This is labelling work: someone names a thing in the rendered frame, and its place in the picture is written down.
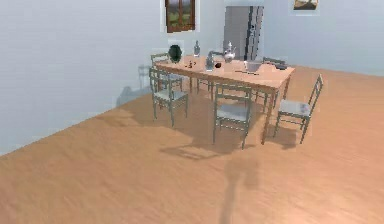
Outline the light wooden dining table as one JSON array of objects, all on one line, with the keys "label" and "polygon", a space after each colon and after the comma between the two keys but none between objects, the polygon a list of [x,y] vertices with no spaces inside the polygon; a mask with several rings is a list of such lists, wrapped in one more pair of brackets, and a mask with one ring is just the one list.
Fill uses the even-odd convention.
[{"label": "light wooden dining table", "polygon": [[252,89],[262,90],[270,94],[272,98],[275,98],[276,91],[282,86],[285,86],[283,96],[286,96],[290,78],[294,71],[292,67],[279,70],[274,65],[262,64],[257,69],[255,75],[251,75],[245,72],[245,64],[240,60],[233,60],[231,63],[225,63],[223,60],[220,60],[220,68],[207,71],[205,61],[206,59],[203,57],[187,55],[178,63],[159,61],[155,65],[160,70],[190,78],[225,84],[239,84]]}]

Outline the dark green round plate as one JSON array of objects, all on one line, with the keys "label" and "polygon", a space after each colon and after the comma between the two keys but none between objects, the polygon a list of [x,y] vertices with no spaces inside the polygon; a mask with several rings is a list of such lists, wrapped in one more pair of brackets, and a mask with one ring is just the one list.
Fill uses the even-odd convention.
[{"label": "dark green round plate", "polygon": [[173,63],[178,63],[182,57],[182,50],[179,45],[173,44],[170,46],[168,55]]}]

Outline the grey fridge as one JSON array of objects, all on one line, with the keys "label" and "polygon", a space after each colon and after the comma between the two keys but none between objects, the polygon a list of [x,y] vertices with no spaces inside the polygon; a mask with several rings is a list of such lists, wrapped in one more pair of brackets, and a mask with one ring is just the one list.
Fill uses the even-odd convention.
[{"label": "grey fridge", "polygon": [[225,9],[224,42],[232,44],[236,60],[255,60],[264,15],[263,6],[227,6]]}]

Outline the grey open laptop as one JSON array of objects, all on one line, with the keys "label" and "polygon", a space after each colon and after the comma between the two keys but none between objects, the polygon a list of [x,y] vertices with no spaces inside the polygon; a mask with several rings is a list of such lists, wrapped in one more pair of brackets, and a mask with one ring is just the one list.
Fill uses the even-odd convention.
[{"label": "grey open laptop", "polygon": [[236,72],[254,75],[257,74],[261,65],[262,63],[257,61],[236,61],[234,64]]}]

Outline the framed wall picture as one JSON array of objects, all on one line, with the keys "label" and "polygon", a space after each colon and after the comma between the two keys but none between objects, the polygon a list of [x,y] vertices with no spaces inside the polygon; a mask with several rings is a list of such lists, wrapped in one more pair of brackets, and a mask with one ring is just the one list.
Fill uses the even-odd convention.
[{"label": "framed wall picture", "polygon": [[315,10],[318,5],[318,0],[295,0],[294,10]]}]

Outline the silver kettle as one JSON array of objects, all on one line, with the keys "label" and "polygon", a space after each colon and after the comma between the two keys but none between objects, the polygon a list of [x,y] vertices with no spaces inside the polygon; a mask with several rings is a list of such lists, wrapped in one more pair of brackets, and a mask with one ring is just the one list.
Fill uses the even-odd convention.
[{"label": "silver kettle", "polygon": [[223,58],[226,63],[230,63],[235,58],[235,47],[231,42],[228,42],[228,46],[224,50]]}]

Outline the grey-green wooden chair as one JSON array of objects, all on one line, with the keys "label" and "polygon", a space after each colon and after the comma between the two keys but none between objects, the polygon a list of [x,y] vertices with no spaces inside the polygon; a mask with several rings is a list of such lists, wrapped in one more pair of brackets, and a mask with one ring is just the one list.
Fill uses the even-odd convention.
[{"label": "grey-green wooden chair", "polygon": [[[244,149],[246,138],[249,133],[251,121],[251,99],[252,89],[246,86],[216,83],[214,91],[214,109],[213,109],[213,132],[212,142],[216,142],[216,129],[232,129],[242,131],[241,149]],[[238,104],[219,104],[219,99],[239,101],[243,106]]]},{"label": "grey-green wooden chair", "polygon": [[188,116],[189,95],[187,92],[174,90],[174,81],[165,71],[151,67],[149,69],[150,89],[153,105],[153,116],[157,118],[157,105],[166,107],[170,113],[171,125],[174,125],[174,110],[185,106],[185,116]]},{"label": "grey-green wooden chair", "polygon": [[[156,62],[167,61],[169,59],[169,55],[167,53],[151,54],[150,57],[153,68],[156,67]],[[173,87],[178,86],[180,90],[183,90],[183,78],[180,75],[169,73],[167,76],[161,75],[160,79],[164,82],[170,80]]]},{"label": "grey-green wooden chair", "polygon": [[291,101],[283,99],[277,113],[273,136],[276,136],[281,122],[296,124],[300,126],[302,131],[300,143],[303,143],[309,123],[312,118],[313,111],[319,99],[324,86],[323,77],[319,74],[311,91],[310,98],[307,103],[299,101]]},{"label": "grey-green wooden chair", "polygon": [[[284,60],[274,59],[270,57],[264,57],[262,60],[262,63],[274,65],[276,69],[282,69],[283,67],[286,66],[286,62]],[[263,110],[266,110],[267,101],[271,98],[271,95],[262,90],[256,90],[254,95],[255,95],[255,100],[258,100],[259,98],[263,99]],[[273,98],[273,106],[276,106],[278,95],[279,95],[279,90],[276,90],[275,97]]]}]

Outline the brown framed window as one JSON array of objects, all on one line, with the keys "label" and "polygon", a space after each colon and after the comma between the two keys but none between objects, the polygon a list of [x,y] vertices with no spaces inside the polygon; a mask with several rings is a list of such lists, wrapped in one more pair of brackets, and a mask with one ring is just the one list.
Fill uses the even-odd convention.
[{"label": "brown framed window", "polygon": [[164,0],[168,33],[193,31],[196,28],[195,0]]}]

